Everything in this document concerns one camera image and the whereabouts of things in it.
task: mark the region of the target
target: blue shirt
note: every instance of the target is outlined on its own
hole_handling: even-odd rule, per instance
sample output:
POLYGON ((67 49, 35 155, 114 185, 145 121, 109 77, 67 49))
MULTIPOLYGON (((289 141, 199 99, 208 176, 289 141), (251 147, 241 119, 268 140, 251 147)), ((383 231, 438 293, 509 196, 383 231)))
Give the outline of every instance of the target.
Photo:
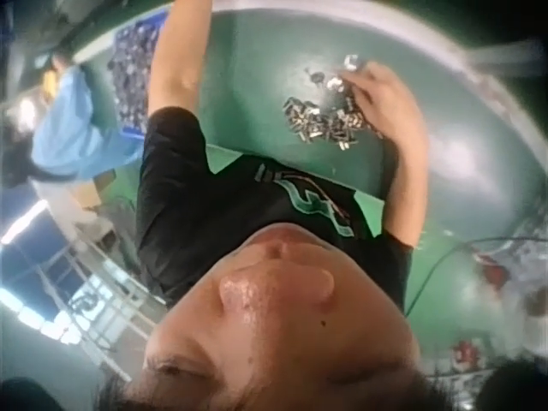
POLYGON ((97 128, 91 123, 92 114, 86 77, 79 67, 71 67, 34 133, 34 163, 51 174, 85 181, 142 158, 142 140, 114 128, 97 128))

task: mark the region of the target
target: black t-shirt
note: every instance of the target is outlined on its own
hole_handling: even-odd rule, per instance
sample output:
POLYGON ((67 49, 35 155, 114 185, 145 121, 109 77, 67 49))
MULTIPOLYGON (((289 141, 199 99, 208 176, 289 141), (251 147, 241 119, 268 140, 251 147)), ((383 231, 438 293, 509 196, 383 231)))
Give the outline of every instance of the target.
POLYGON ((175 305, 224 255, 272 223, 295 223, 343 250, 400 307, 411 250, 372 236, 354 191, 269 158, 213 174, 198 119, 169 107, 150 119, 137 204, 143 281, 175 305))

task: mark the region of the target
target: metal parts in bin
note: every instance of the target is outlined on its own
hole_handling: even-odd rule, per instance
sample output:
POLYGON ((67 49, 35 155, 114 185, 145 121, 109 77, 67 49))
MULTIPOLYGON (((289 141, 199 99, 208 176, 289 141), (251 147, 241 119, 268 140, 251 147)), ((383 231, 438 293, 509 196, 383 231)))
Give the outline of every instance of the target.
MULTIPOLYGON (((344 67, 348 71, 360 69, 360 59, 357 55, 346 56, 344 67)), ((326 79, 323 73, 314 73, 317 79, 326 79)), ((344 84, 341 77, 335 75, 325 80, 325 89, 328 92, 343 94, 343 104, 339 108, 323 112, 320 107, 310 101, 302 102, 298 98, 290 97, 283 105, 289 128, 305 143, 315 140, 325 140, 337 143, 341 150, 348 150, 351 144, 357 142, 354 132, 369 129, 378 137, 383 135, 370 124, 361 113, 354 100, 354 95, 344 84)))
POLYGON ((133 134, 146 131, 148 83, 158 35, 158 25, 142 22, 122 29, 109 61, 118 121, 124 131, 133 134))

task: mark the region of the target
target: black cable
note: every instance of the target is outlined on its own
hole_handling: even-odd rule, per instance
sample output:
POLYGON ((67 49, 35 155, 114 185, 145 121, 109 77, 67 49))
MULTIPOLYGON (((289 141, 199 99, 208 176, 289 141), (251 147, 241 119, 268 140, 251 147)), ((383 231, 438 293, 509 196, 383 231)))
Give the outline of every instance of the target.
POLYGON ((417 304, 417 301, 419 300, 420 296, 422 295, 422 293, 424 292, 424 290, 426 289, 426 285, 430 282, 430 280, 432 279, 432 276, 434 275, 434 272, 436 271, 436 269, 451 255, 453 255, 453 253, 463 249, 463 248, 467 248, 467 247, 471 247, 473 244, 478 244, 478 243, 481 243, 481 242, 491 242, 491 241, 535 241, 535 242, 548 242, 548 238, 538 238, 538 237, 521 237, 521 236, 518 236, 518 237, 491 237, 491 238, 481 238, 481 239, 478 239, 478 240, 471 240, 471 241, 466 241, 466 242, 463 242, 461 244, 458 244, 454 247, 452 247, 447 253, 445 253, 444 255, 442 255, 442 257, 436 262, 436 264, 434 264, 434 266, 430 269, 430 271, 428 272, 428 275, 426 276, 426 279, 425 281, 422 283, 422 285, 420 286, 419 288, 419 291, 417 292, 417 294, 415 295, 415 297, 413 298, 413 301, 411 302, 411 304, 409 305, 409 308, 405 314, 406 317, 409 317, 409 315, 411 314, 411 312, 413 311, 413 308, 414 306, 417 304))

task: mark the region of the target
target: wall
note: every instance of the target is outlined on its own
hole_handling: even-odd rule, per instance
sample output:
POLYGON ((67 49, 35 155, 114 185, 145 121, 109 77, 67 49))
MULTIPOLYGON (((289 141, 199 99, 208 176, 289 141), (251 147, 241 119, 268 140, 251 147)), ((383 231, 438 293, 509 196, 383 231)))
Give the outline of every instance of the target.
POLYGON ((0 345, 1 379, 32 378, 67 411, 92 409, 103 373, 78 346, 43 336, 1 307, 0 345))

